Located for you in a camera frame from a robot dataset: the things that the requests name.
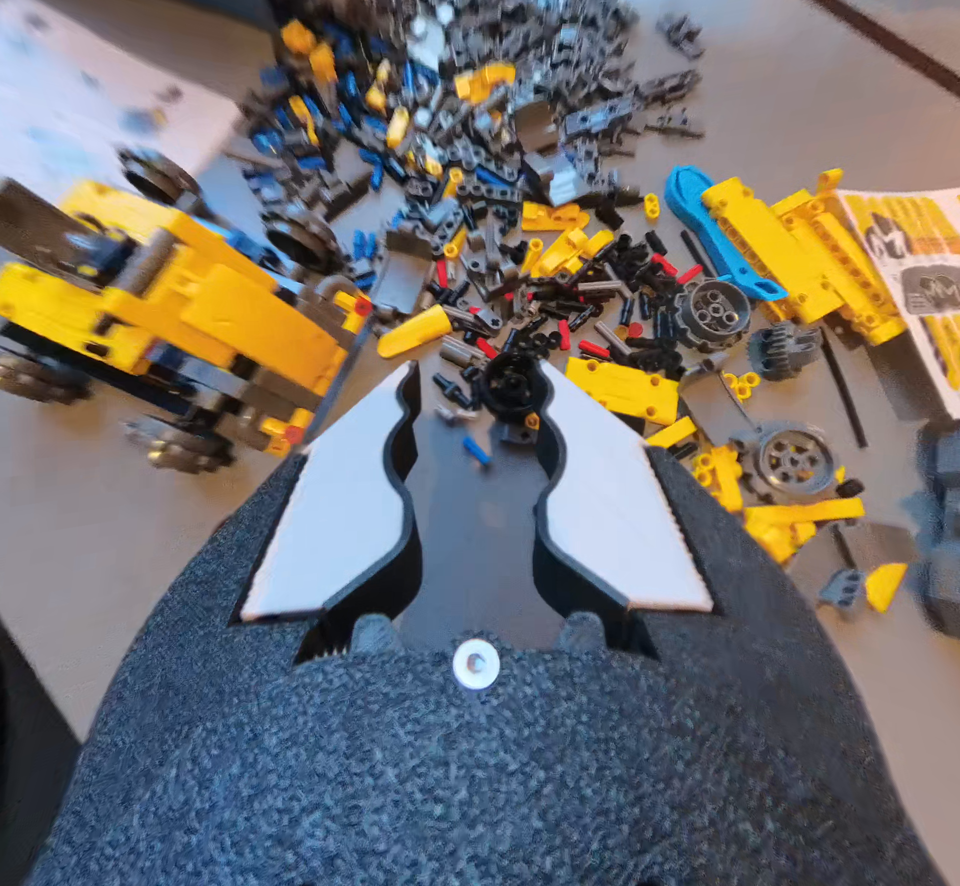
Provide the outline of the yellow toy brick vehicle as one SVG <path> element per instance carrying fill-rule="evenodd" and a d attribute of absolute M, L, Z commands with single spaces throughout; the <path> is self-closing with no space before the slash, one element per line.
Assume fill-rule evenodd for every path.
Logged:
<path fill-rule="evenodd" d="M 159 469 L 303 442 L 372 313 L 330 227 L 285 208 L 281 253 L 230 229 L 192 176 L 122 149 L 133 192 L 82 181 L 58 205 L 2 178 L 2 392 L 70 405 L 100 383 L 161 415 L 126 425 Z"/>

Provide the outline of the person's dark sweater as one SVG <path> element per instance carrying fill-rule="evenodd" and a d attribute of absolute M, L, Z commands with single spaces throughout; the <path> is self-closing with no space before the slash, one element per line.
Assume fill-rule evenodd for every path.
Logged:
<path fill-rule="evenodd" d="M 34 866 L 59 812 L 80 743 L 31 665 L 1 629 L 1 883 Z"/>

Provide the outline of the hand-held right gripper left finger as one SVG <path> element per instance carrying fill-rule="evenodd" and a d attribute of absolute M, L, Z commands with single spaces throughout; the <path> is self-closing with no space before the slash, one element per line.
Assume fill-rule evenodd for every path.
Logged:
<path fill-rule="evenodd" d="M 420 372 L 403 363 L 301 454 L 238 619 L 395 617 L 412 602 L 423 558 L 406 480 L 418 458 Z"/>

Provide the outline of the open instruction booklet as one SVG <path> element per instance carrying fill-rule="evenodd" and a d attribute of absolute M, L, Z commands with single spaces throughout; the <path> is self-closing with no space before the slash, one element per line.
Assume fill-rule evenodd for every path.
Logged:
<path fill-rule="evenodd" d="M 50 202 L 122 186 L 117 151 L 198 175 L 234 133 L 230 99 L 118 48 L 40 0 L 1 0 L 1 175 Z"/>

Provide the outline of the black toy wheel rim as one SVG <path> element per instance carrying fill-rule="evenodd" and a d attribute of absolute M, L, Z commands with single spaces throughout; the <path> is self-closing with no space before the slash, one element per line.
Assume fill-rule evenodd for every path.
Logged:
<path fill-rule="evenodd" d="M 481 404 L 505 424 L 523 424 L 547 398 L 542 360 L 532 352 L 501 352 L 478 379 Z"/>

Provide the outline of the pile of toy brick pieces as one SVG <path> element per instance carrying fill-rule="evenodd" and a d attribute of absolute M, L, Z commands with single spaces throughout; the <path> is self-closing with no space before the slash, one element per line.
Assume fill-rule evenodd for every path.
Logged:
<path fill-rule="evenodd" d="M 531 505 L 534 539 L 528 556 L 506 553 L 512 566 L 528 568 L 538 597 L 556 615 L 587 611 L 601 616 L 614 649 L 653 652 L 642 645 L 649 624 L 660 632 L 678 621 L 712 628 L 734 619 L 734 600 L 710 572 L 731 568 L 734 592 L 759 604 L 764 629 L 784 643 L 823 634 L 812 607 L 796 592 L 781 563 L 816 535 L 828 521 L 851 522 L 863 514 L 857 483 L 843 479 L 842 454 L 834 448 L 839 471 L 833 487 L 813 499 L 783 502 L 760 496 L 752 455 L 762 429 L 772 424 L 805 424 L 809 410 L 790 418 L 785 407 L 762 416 L 765 393 L 785 385 L 797 393 L 794 376 L 822 351 L 824 320 L 835 320 L 861 347 L 906 340 L 906 323 L 871 257 L 839 204 L 841 170 L 823 173 L 814 191 L 801 189 L 771 206 L 734 177 L 710 187 L 702 202 L 720 229 L 762 277 L 788 294 L 778 302 L 750 300 L 750 328 L 743 340 L 720 352 L 692 350 L 674 338 L 672 314 L 686 285 L 718 279 L 706 250 L 682 221 L 680 230 L 690 269 L 678 271 L 678 252 L 664 256 L 654 232 L 646 241 L 621 228 L 620 212 L 648 193 L 648 221 L 659 207 L 653 188 L 632 190 L 616 174 L 605 176 L 597 158 L 618 149 L 623 133 L 643 127 L 676 136 L 701 136 L 687 119 L 685 96 L 696 88 L 694 68 L 637 85 L 630 65 L 620 67 L 622 40 L 634 15 L 618 0 L 461 0 L 462 16 L 448 32 L 449 47 L 440 70 L 456 69 L 465 80 L 479 80 L 466 67 L 487 60 L 517 66 L 511 93 L 506 74 L 491 87 L 459 84 L 461 108 L 442 118 L 438 142 L 449 145 L 449 163 L 462 167 L 465 198 L 484 199 L 489 220 L 499 206 L 521 212 L 520 194 L 533 201 L 524 212 L 596 213 L 596 236 L 574 220 L 552 222 L 525 216 L 524 236 L 560 227 L 552 245 L 524 244 L 524 255 L 500 258 L 479 232 L 462 251 L 465 274 L 484 300 L 510 295 L 517 305 L 515 330 L 501 350 L 463 348 L 478 363 L 467 371 L 475 381 L 501 352 L 532 352 L 556 367 L 592 399 L 628 424 L 645 441 L 654 472 L 678 520 L 713 599 L 710 613 L 655 612 L 615 608 L 548 559 L 537 539 L 537 502 L 546 475 L 536 457 L 539 416 L 505 424 L 492 413 L 491 432 L 515 433 L 510 453 L 532 457 L 542 470 Z M 294 485 L 301 455 L 284 473 L 281 503 L 255 560 L 279 519 Z M 299 662 L 347 649 L 360 619 L 386 619 L 380 612 L 336 612 L 332 616 L 240 620 L 236 631 L 291 629 L 304 634 Z"/>

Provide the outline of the yellow sticker sheet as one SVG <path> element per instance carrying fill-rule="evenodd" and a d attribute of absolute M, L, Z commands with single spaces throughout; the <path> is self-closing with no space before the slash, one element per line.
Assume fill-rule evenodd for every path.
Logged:
<path fill-rule="evenodd" d="M 840 189 L 839 204 L 908 328 L 942 407 L 959 419 L 959 189 Z"/>

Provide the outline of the blue brick separator tool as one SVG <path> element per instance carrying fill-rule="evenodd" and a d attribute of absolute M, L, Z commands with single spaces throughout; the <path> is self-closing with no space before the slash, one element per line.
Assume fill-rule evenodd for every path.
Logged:
<path fill-rule="evenodd" d="M 774 280 L 762 277 L 711 217 L 702 201 L 714 181 L 693 165 L 674 167 L 664 185 L 667 206 L 696 234 L 719 280 L 731 282 L 747 298 L 778 302 L 787 292 Z"/>

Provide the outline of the grey toy wheel hub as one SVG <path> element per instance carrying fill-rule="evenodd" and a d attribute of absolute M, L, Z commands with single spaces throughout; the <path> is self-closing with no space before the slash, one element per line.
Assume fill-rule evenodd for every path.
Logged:
<path fill-rule="evenodd" d="M 727 350 L 748 333 L 751 307 L 750 299 L 731 282 L 706 279 L 690 283 L 676 297 L 674 338 L 703 353 Z"/>
<path fill-rule="evenodd" d="M 759 495 L 784 502 L 813 499 L 829 491 L 839 471 L 833 448 L 806 424 L 772 424 L 762 429 L 751 456 Z"/>

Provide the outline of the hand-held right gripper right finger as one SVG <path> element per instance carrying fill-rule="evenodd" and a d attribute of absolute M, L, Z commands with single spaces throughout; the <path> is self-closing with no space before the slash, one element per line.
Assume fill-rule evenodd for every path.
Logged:
<path fill-rule="evenodd" d="M 714 600 L 645 441 L 556 367 L 536 371 L 536 538 L 615 608 L 710 613 Z"/>

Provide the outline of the grey desk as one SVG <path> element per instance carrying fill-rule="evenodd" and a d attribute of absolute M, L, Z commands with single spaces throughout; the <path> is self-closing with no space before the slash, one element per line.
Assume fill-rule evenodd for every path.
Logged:
<path fill-rule="evenodd" d="M 702 141 L 648 136 L 624 163 L 629 183 L 660 188 L 674 163 L 715 180 L 738 176 L 772 203 L 841 167 L 858 189 L 958 184 L 958 97 L 808 0 L 632 0 L 642 30 L 636 66 L 656 75 L 678 58 L 652 31 L 662 12 L 690 12 L 706 42 L 693 101 Z M 821 428 L 867 486 L 870 519 L 911 526 L 924 496 L 917 433 L 933 415 L 905 340 L 879 352 L 839 344 L 870 447 L 858 449 L 829 370 L 814 364 L 777 407 Z M 159 472 L 129 443 L 137 412 L 106 390 L 73 407 L 2 397 L 2 618 L 78 739 L 153 606 L 217 525 L 270 475 L 244 456 L 210 476 Z M 489 631 L 546 647 L 561 620 L 528 568 L 531 505 L 544 481 L 529 456 L 498 449 L 487 473 L 424 406 L 409 480 L 424 541 L 424 583 L 402 629 L 412 643 Z M 931 629 L 910 590 L 885 616 L 818 611 L 870 712 L 919 836 L 958 884 L 958 642 Z"/>

